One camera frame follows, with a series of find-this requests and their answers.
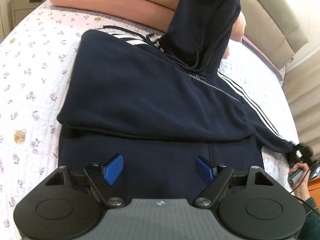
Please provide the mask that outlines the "green sleeved forearm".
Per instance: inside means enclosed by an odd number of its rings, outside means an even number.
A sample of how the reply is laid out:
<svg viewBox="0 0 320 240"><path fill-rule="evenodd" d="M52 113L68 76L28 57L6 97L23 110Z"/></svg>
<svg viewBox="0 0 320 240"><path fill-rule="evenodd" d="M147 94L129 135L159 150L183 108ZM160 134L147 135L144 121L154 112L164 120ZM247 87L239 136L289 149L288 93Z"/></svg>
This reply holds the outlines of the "green sleeved forearm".
<svg viewBox="0 0 320 240"><path fill-rule="evenodd" d="M305 203L303 203L302 206L304 207L306 218L298 239L317 240L320 238L319 216L315 214Z"/></svg>

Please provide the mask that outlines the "person's right hand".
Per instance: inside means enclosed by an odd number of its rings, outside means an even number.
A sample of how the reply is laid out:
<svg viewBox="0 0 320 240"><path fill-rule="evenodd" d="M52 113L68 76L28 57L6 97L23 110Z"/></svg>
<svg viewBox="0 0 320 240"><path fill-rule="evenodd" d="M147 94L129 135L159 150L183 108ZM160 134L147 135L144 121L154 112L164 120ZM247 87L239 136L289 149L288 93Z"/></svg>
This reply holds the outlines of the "person's right hand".
<svg viewBox="0 0 320 240"><path fill-rule="evenodd" d="M290 169L290 173L295 172L299 168L303 170L303 174L299 181L295 185L293 185L292 189L296 197L302 199L303 201L306 201L310 198L310 193L308 190L308 182L310 176L309 166L307 163L296 163L293 168Z"/></svg>

